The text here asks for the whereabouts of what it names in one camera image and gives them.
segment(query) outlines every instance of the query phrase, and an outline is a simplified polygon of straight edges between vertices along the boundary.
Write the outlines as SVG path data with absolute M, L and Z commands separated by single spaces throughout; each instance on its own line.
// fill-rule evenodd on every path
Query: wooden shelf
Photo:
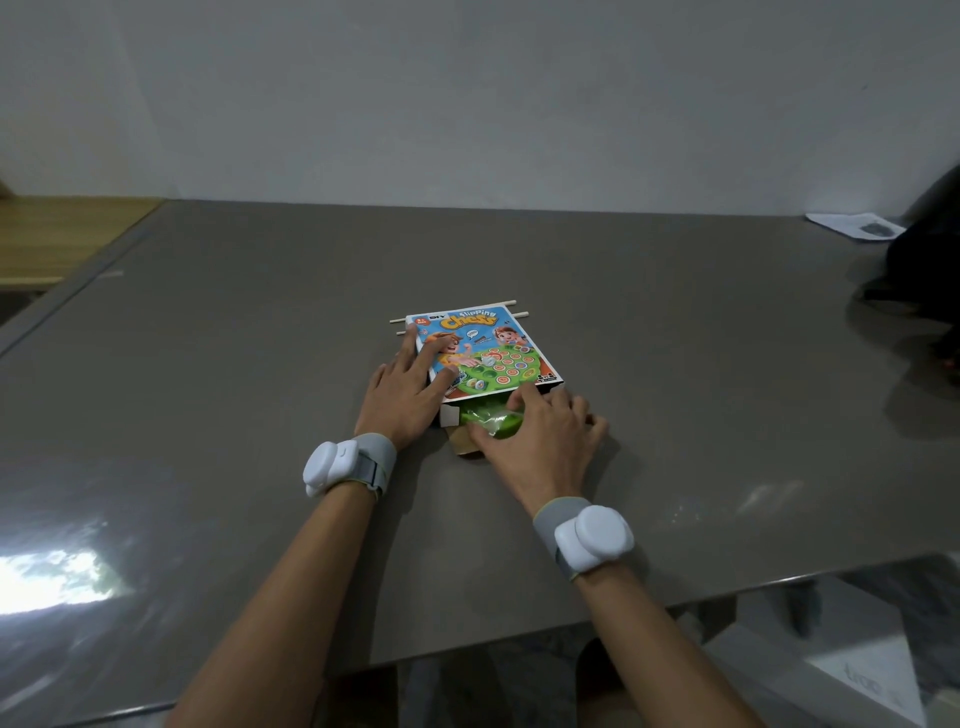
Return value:
M 55 285 L 161 202 L 141 197 L 0 200 L 0 289 Z

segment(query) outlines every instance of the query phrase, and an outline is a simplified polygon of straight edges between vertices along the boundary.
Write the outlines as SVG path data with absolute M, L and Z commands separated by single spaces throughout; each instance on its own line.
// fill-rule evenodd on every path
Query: white wall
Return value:
M 960 157 L 955 0 L 7 0 L 21 194 L 902 212 Z

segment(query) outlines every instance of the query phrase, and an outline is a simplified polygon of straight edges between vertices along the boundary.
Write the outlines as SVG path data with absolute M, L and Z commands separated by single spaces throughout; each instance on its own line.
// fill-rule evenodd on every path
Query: black bag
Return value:
M 960 365 L 960 192 L 890 243 L 886 284 L 868 287 L 864 300 L 914 303 L 919 315 L 953 324 L 933 350 Z

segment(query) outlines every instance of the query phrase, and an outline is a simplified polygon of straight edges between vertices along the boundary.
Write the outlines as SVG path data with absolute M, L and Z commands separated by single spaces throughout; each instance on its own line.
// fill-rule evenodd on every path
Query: right hand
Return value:
M 467 427 L 470 439 L 533 518 L 554 498 L 581 495 L 587 465 L 610 426 L 590 414 L 587 400 L 571 400 L 563 389 L 543 397 L 526 382 L 510 395 L 507 408 L 521 404 L 523 425 L 511 438 L 496 440 L 477 423 Z

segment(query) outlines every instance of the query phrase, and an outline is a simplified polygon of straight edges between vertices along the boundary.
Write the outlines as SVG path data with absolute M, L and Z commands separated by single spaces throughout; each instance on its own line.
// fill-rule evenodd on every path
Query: hand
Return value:
M 519 409 L 521 403 L 523 425 L 511 438 L 495 440 L 476 423 L 468 429 L 470 439 L 533 518 L 554 498 L 581 494 L 587 465 L 609 425 L 590 414 L 587 400 L 571 400 L 563 389 L 542 397 L 526 382 L 510 395 L 507 408 Z
M 353 434 L 378 432 L 390 438 L 397 452 L 420 437 L 436 417 L 458 373 L 456 368 L 444 368 L 426 385 L 437 353 L 449 343 L 445 336 L 434 339 L 417 355 L 417 327 L 407 327 L 394 360 L 373 373 Z

